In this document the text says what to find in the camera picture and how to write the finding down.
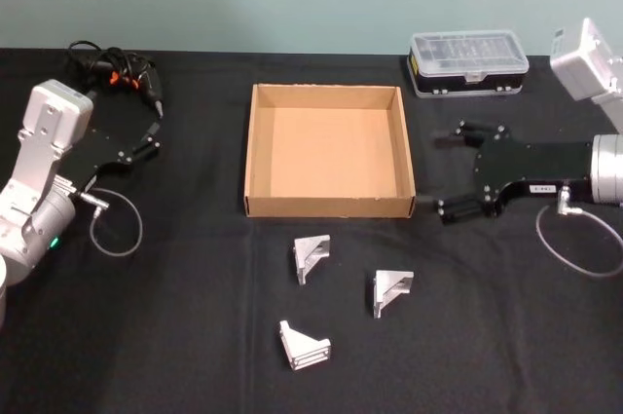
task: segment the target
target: aluminum bracket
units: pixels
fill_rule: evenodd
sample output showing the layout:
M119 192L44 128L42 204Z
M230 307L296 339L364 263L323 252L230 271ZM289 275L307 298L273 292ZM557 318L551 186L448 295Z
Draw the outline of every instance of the aluminum bracket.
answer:
M411 291L412 271L377 270L374 278L374 318L381 317L381 310L400 294Z
M294 240L294 259L299 285L306 283L306 276L322 258L329 256L330 236L303 237Z
M300 370L331 357L331 341L316 341L290 328L286 320L279 322L279 336L292 370Z

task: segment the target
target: black fabric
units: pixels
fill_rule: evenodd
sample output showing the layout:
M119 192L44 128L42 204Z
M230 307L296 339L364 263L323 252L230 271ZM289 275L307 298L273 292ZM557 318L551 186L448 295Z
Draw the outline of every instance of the black fabric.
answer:
M102 186L131 197L145 242L131 259L98 253L81 208L61 246L9 290L0 332L0 412L12 413L620 413L623 282L594 282L548 254L541 200L497 220L444 227L409 220L248 219L242 178L253 83L398 85L419 194L468 191L473 151L435 149L460 118L508 125L531 141L612 132L573 102L547 59L509 97L417 99L404 56L154 53L165 87L160 157ZM0 52L0 170L7 178L32 86L62 53ZM132 142L152 121L130 96L98 101L93 125ZM593 212L621 229L613 208ZM115 221L107 226L115 229ZM543 220L578 262L605 270L616 244L583 219ZM331 234L330 259L299 287L289 248ZM380 320L376 269L415 271ZM289 320L330 338L330 361L292 372L278 339Z

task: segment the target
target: plastic storage case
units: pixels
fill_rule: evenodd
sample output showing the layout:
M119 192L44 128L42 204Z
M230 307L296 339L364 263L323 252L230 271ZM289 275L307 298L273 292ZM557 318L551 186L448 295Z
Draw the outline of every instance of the plastic storage case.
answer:
M407 65L419 97L516 94L529 68L509 30L414 34Z

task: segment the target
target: open cardboard box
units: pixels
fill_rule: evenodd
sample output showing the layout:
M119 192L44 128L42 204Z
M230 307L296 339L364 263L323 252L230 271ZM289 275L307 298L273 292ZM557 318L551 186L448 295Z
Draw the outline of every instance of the open cardboard box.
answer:
M400 88L253 87L248 216L409 217L415 196Z

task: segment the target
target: gray cable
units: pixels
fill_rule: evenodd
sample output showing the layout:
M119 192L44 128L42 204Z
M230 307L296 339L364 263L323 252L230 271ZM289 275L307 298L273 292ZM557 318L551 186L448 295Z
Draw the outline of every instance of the gray cable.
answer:
M536 234L541 239L545 247L550 251L550 253L552 253L552 255L554 255L556 258L562 261L565 265L569 266L571 269L577 271L578 273L584 276L588 276L589 278L597 279L597 280L613 278L623 271L623 259L621 260L621 263L619 264L618 268L612 271L607 271L605 273L595 273L594 271L589 271L585 268L577 266L576 264L571 263L569 260L564 258L563 255L561 255L550 244L547 243L547 241L545 240L545 237L543 237L543 233L541 232L541 216L547 210L547 208L549 208L549 205L547 207L543 207L541 211L539 211L538 214L536 215ZM600 226L606 229L614 239L616 239L619 246L621 247L621 250L623 250L623 239L621 239L621 236L608 223L606 223L604 220L597 217L595 214L591 214L590 212L586 212L584 210L582 210L582 212L578 215L586 216L589 219L592 219L593 221L597 222Z
M97 221L97 218L101 216L101 214L99 216L95 215L91 221L91 226L89 227L89 236L91 237L91 242L93 242L93 245L95 245L99 251L101 251L105 255L112 256L114 258L123 258L124 256L132 255L134 252L138 250L141 243L143 242L143 219L140 217L140 212L138 212L138 208L134 205L133 202L131 202L127 197L125 197L121 193L115 192L113 190L108 190L106 188L97 188L97 187L91 188L91 190L94 192L107 193L108 195L112 195L114 197L122 199L124 202L126 202L129 205L129 207L132 208L132 210L134 211L134 214L136 215L136 220L138 222L138 238L136 239L136 244L134 244L134 246L127 251L115 252L115 251L107 250L106 248L101 246L99 242L97 241L97 239L95 238L95 221Z

